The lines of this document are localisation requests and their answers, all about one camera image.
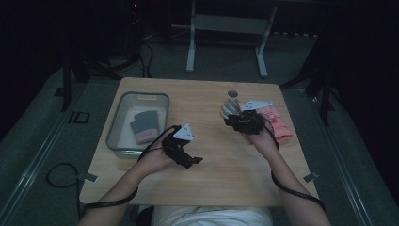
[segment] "white metal frame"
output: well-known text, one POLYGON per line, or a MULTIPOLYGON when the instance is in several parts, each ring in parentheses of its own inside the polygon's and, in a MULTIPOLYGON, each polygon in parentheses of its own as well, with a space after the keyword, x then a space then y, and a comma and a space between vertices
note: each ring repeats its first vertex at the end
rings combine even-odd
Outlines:
POLYGON ((196 41, 195 41, 196 30, 213 30, 213 31, 263 35, 261 44, 255 48, 255 54, 258 60, 260 76, 266 77, 267 70, 264 63, 263 51, 267 39, 270 35, 270 29, 272 27, 273 20, 276 15, 276 11, 277 11, 277 6, 274 6, 269 16, 269 19, 267 20, 203 15, 203 14, 196 14, 196 0, 192 0, 190 45, 188 47, 186 71, 188 73, 194 71, 194 61, 196 54, 196 41))

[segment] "person's right hand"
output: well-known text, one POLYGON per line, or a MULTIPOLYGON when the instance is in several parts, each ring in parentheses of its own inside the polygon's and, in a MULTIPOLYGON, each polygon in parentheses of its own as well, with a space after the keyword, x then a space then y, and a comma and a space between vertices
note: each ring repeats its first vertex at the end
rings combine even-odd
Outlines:
MULTIPOLYGON (((269 120, 267 115, 262 114, 262 116, 269 120)), ((270 129, 270 131, 273 131, 272 124, 269 121, 266 121, 265 125, 270 129)), ((276 147, 275 140, 266 131, 266 129, 263 129, 258 135, 245 135, 245 138, 252 143, 258 152, 266 159, 269 159, 271 154, 279 152, 279 149, 276 147)))

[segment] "forearm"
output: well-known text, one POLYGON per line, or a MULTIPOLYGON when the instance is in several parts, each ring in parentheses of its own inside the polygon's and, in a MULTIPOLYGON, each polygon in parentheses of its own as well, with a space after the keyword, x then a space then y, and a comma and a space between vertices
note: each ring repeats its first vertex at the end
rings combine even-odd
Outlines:
MULTIPOLYGON (((145 175, 146 173, 139 167, 132 167, 99 199, 99 202, 112 202, 129 197, 137 189, 145 175)), ((119 225, 128 204, 127 202, 116 206, 89 209, 80 220, 79 225, 119 225)))
MULTIPOLYGON (((258 151, 267 159, 279 183, 291 190, 311 195, 310 192, 295 177, 279 151, 270 150, 274 147, 255 145, 258 151)), ((279 194, 293 225, 329 225, 324 210, 316 202, 297 197, 279 189, 279 194)))

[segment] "dark background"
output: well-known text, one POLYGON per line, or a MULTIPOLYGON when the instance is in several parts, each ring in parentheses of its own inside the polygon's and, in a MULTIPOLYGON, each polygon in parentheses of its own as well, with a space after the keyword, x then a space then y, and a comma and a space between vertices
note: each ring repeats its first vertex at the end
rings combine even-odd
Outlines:
MULTIPOLYGON (((83 53, 107 62, 113 39, 131 22, 151 24, 169 38, 170 24, 189 24, 189 1, 2 1, 0 6, 0 89, 2 139, 22 116, 47 78, 72 56, 77 78, 89 74, 83 53)), ((248 6, 204 4, 199 9, 263 17, 248 6)), ((319 35, 304 71, 334 66, 333 85, 359 129, 396 202, 399 185, 398 103, 399 7, 393 1, 280 3, 273 31, 319 35)), ((139 46, 131 46, 133 53, 139 46)))

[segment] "pink object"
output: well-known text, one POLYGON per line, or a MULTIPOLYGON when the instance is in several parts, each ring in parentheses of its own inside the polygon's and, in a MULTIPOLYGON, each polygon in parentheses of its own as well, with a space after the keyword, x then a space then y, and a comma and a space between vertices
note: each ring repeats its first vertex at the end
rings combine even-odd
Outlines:
POLYGON ((265 106, 256 110, 258 113, 267 115, 272 123, 275 138, 278 143, 288 140, 293 136, 293 133, 287 128, 284 121, 282 121, 279 111, 274 105, 265 106))
POLYGON ((136 134, 137 144, 142 144, 145 142, 150 142, 158 137, 157 129, 148 129, 136 134))

